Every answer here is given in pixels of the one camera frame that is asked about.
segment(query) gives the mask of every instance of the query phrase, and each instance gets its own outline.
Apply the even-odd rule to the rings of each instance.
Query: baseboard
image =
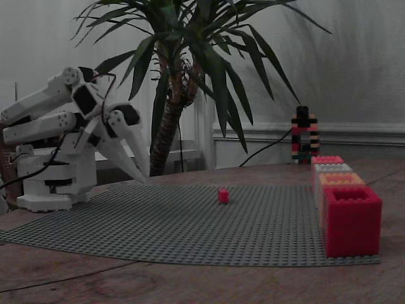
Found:
[[[242,124],[248,142],[268,142],[282,137],[290,123]],[[322,144],[405,146],[405,123],[319,123]],[[223,138],[220,126],[214,124],[214,141],[238,141],[237,134],[227,130]],[[289,142],[290,136],[283,142]]]

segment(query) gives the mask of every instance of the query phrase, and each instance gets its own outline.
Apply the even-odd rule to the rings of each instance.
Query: potted plant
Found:
[[[220,51],[231,54],[230,49],[233,48],[243,58],[249,55],[268,94],[273,98],[263,64],[263,60],[269,60],[298,100],[272,48],[252,25],[246,23],[256,13],[281,5],[327,31],[302,11],[289,5],[294,1],[98,0],[76,17],[80,21],[76,35],[87,29],[78,44],[96,26],[105,23],[110,23],[111,27],[97,41],[123,26],[149,35],[137,49],[105,60],[96,70],[108,73],[130,59],[121,83],[127,80],[133,70],[131,100],[138,93],[150,62],[158,60],[160,78],[151,127],[151,176],[163,173],[182,111],[194,101],[198,88],[214,100],[223,136],[226,136],[226,126],[229,124],[247,152],[238,109],[229,87],[233,86],[244,112],[253,124],[251,108],[240,77],[232,63],[220,55]],[[107,9],[106,13],[94,15],[103,8]],[[152,32],[142,28],[144,22],[150,25]],[[205,75],[211,79],[212,88],[205,84]]]

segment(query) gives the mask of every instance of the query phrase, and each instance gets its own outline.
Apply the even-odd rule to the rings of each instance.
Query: wooden table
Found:
[[[18,244],[0,246],[0,303],[405,303],[405,160],[349,163],[383,199],[382,263],[348,267],[214,267],[138,263]],[[154,177],[150,184],[297,184],[309,165]],[[108,186],[95,189],[104,191]],[[44,216],[16,210],[7,230]]]

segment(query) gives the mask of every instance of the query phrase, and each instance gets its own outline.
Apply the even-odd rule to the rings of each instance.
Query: pink lego brick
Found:
[[[219,188],[218,189],[218,200],[222,204],[227,204],[229,203],[229,192],[225,188]]]
[[[325,190],[323,217],[327,257],[377,255],[382,200],[369,187]]]
[[[340,156],[317,156],[312,157],[311,163],[344,163],[344,160]]]

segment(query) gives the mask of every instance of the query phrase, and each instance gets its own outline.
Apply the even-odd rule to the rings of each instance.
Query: lego baseplate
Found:
[[[310,185],[227,187],[120,184],[2,232],[7,242],[154,263],[306,267],[379,263],[326,258]]]

